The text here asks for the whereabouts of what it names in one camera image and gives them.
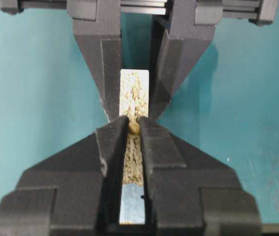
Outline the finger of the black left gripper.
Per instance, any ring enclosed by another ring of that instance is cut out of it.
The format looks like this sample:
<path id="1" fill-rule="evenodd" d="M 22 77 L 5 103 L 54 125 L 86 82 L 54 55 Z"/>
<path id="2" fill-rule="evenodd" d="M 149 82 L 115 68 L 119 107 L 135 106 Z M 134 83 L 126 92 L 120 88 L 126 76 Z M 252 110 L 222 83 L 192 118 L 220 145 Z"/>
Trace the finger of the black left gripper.
<path id="1" fill-rule="evenodd" d="M 109 120 L 119 116 L 122 67 L 121 2 L 69 0 L 73 34 L 99 91 Z"/>
<path id="2" fill-rule="evenodd" d="M 157 120 L 213 40 L 220 0 L 172 0 L 167 16 L 153 16 L 149 118 Z"/>

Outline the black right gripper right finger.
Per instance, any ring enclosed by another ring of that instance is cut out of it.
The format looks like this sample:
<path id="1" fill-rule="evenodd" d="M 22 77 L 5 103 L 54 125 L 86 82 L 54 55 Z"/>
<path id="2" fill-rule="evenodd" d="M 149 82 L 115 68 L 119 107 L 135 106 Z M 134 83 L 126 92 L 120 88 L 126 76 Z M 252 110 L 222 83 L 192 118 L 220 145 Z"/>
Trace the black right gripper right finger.
<path id="1" fill-rule="evenodd" d="M 254 197 L 236 172 L 153 120 L 139 119 L 146 212 L 158 236 L 258 236 Z"/>

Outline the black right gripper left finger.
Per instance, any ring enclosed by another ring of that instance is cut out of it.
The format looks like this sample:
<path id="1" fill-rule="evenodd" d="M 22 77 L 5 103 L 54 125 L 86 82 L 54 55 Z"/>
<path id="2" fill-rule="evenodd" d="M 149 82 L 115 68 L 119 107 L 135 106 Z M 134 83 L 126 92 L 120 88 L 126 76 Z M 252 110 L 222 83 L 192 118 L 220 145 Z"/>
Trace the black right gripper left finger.
<path id="1" fill-rule="evenodd" d="M 28 168 L 0 202 L 0 236 L 94 236 L 118 223 L 129 120 Z"/>

